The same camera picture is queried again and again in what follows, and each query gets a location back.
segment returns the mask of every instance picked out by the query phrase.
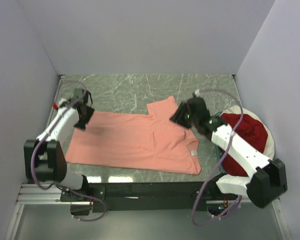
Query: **shirt sleeve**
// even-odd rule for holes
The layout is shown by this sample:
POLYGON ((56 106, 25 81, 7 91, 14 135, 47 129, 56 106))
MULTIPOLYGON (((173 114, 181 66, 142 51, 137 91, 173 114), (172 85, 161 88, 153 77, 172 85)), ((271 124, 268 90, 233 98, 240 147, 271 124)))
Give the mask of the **shirt sleeve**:
POLYGON ((178 109, 175 98, 168 97, 165 100, 152 102, 146 105, 149 116, 156 120, 169 120, 178 109))

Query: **floor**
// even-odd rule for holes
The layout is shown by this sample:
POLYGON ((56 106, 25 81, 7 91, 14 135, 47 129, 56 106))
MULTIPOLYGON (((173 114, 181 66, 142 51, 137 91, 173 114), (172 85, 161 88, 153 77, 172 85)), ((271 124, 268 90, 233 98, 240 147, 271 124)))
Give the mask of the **floor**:
MULTIPOLYGON (((90 214, 92 219, 99 213, 90 214)), ((196 222, 211 219, 197 212, 196 222)), ((68 205, 27 205, 16 240, 282 240, 272 205, 251 203, 231 217, 197 227, 191 210, 111 211, 94 222, 71 218, 68 205)))
MULTIPOLYGON (((200 88, 223 89, 239 99, 237 88, 230 74, 94 74, 64 75, 56 99, 70 98, 74 88, 79 85, 69 80, 83 81, 92 94, 93 108, 96 111, 115 113, 148 114, 147 103, 164 100, 174 96, 177 104, 192 97, 200 88)), ((204 95, 211 114, 232 107, 235 101, 229 96, 211 92, 204 95)), ((199 140, 198 158, 201 165, 199 175, 178 174, 151 170, 114 168, 68 163, 68 168, 88 177, 89 182, 188 182, 204 181, 217 163, 214 145, 193 130, 199 140)), ((65 153, 72 133, 64 142, 65 153)))

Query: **green marble surface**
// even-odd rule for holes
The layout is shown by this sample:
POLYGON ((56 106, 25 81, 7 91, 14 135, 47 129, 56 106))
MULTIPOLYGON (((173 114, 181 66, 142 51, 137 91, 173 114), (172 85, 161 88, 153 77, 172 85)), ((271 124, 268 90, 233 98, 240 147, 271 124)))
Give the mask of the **green marble surface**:
MULTIPOLYGON (((200 88, 226 90, 239 99, 235 82, 231 75, 205 74, 93 74, 64 75, 61 77, 56 101, 70 98, 79 84, 68 80, 82 81, 92 94, 93 108, 96 111, 148 114, 147 104, 174 96, 177 104, 192 96, 200 88)), ((211 114, 224 111, 235 104, 229 96, 210 92, 204 100, 211 114)), ((193 129, 199 140, 198 159, 201 165, 199 175, 178 174, 141 169, 126 169, 85 164, 68 163, 68 168, 88 177, 89 182, 188 182, 204 181, 217 164, 214 145, 193 129)), ((62 149, 66 153, 73 132, 69 133, 62 149)))

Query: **red tag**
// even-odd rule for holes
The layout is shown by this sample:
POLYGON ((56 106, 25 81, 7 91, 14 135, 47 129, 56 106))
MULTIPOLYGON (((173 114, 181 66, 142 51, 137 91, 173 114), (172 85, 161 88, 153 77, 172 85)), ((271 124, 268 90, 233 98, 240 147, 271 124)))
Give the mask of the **red tag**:
POLYGON ((55 109, 55 110, 58 110, 59 109, 59 107, 58 107, 58 105, 57 104, 52 104, 52 107, 55 109))

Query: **cable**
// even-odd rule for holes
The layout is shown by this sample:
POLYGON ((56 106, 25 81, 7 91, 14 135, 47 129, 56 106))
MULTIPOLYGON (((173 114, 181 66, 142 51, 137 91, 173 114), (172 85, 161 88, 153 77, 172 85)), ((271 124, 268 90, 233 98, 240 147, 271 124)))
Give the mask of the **cable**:
MULTIPOLYGON (((79 98, 77 98, 76 100, 74 100, 73 102, 70 103, 69 106, 67 106, 66 110, 62 113, 63 115, 66 114, 75 104, 77 104, 78 102, 80 102, 84 96, 86 95, 87 93, 87 88, 86 86, 80 82, 80 81, 73 81, 73 80, 68 80, 67 82, 72 82, 72 83, 78 83, 79 85, 81 85, 83 87, 83 93, 82 93, 82 96, 80 96, 79 98)), ((51 126, 51 129, 50 131, 52 132, 56 126, 58 125, 58 123, 60 122, 61 118, 63 116, 62 115, 59 115, 58 118, 56 119, 55 123, 51 126)), ((39 187, 41 188, 42 190, 48 190, 50 189, 53 185, 56 185, 56 187, 59 189, 59 187, 61 188, 65 188, 64 186, 61 186, 61 185, 58 185, 53 182, 51 183, 49 186, 45 187, 45 186, 42 186, 37 178, 37 175, 36 175, 36 171, 35 171, 35 158, 36 158, 36 155, 37 155, 37 152, 40 148, 40 146, 47 140, 47 138, 49 137, 49 134, 46 133, 44 135, 44 137, 38 142, 38 144, 35 146, 34 150, 33 150, 33 153, 32 153, 32 156, 31 156, 31 164, 30 164, 30 167, 31 167, 31 175, 32 175, 32 178, 34 180, 34 183, 39 187)), ((81 194, 79 192, 76 192, 72 189, 69 189, 69 191, 79 197, 83 197, 83 198, 87 198, 87 199, 91 199, 93 201, 97 201, 99 203, 102 203, 103 207, 104 207, 104 211, 103 213, 97 217, 97 218, 94 218, 94 219, 81 219, 77 216, 74 216, 75 219, 79 220, 79 221, 83 221, 83 222, 93 222, 93 221, 96 221, 96 220, 99 220, 101 219, 106 213, 107 213, 107 206, 106 204, 101 200, 101 199, 98 199, 96 197, 93 197, 93 196, 88 196, 88 195, 84 195, 84 194, 81 194)))
POLYGON ((197 97, 199 97, 202 93, 209 93, 209 92, 219 92, 219 93, 223 93, 223 94, 226 94, 228 96, 230 96, 234 101, 235 103, 240 107, 240 111, 241 111, 241 114, 240 114, 240 119, 239 121, 235 124, 235 126, 233 127, 232 129, 232 132, 230 134, 230 139, 229 139, 229 144, 225 150, 225 152, 223 153, 220 161, 218 162, 218 164, 212 169, 210 175, 208 176, 208 179, 203 183, 202 187, 200 188, 199 190, 199 193, 195 199, 195 202, 194 202, 194 205, 193 205, 193 209, 192 209, 192 223, 198 227, 202 227, 202 226, 206 226, 212 222, 214 222, 215 220, 217 219, 221 219, 221 218, 225 218, 225 217, 228 217, 229 214, 233 214, 234 210, 233 211, 230 211, 232 209, 234 209, 235 207, 239 206, 241 200, 242 200, 242 196, 238 196, 238 198, 236 199, 236 201, 234 203, 232 203, 229 207, 227 207, 225 210, 223 210, 221 213, 220 213, 220 216, 219 217, 216 217, 216 216, 213 216, 212 219, 204 222, 204 223, 197 223, 195 221, 195 212, 197 210, 197 207, 198 207, 198 203, 199 203, 199 200, 201 199, 202 197, 202 194, 208 184, 208 182, 212 179, 214 173, 217 171, 217 169, 219 168, 219 166, 222 164, 222 162, 225 160, 226 156, 228 155, 228 152, 230 150, 230 147, 232 145, 232 141, 233 141, 233 138, 234 138, 234 133, 235 133, 235 130, 237 129, 237 127, 239 126, 239 124, 242 122, 242 119, 244 117, 244 109, 241 105, 241 103, 232 95, 230 94, 229 92, 225 91, 225 90, 222 90, 222 89, 216 89, 216 88, 208 88, 208 89, 204 89, 204 90, 200 90, 200 89, 197 89, 195 91, 195 95, 197 97))

